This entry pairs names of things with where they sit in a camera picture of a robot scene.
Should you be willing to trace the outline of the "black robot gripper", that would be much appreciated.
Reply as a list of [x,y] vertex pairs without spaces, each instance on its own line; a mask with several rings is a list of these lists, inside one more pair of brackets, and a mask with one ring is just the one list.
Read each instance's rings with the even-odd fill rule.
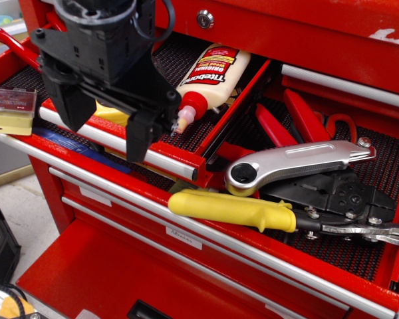
[[152,61],[155,43],[169,37],[176,13],[164,3],[168,26],[155,34],[154,1],[55,1],[66,32],[36,29],[46,91],[61,120],[77,132],[96,100],[131,115],[126,159],[143,162],[149,147],[176,121],[181,97]]

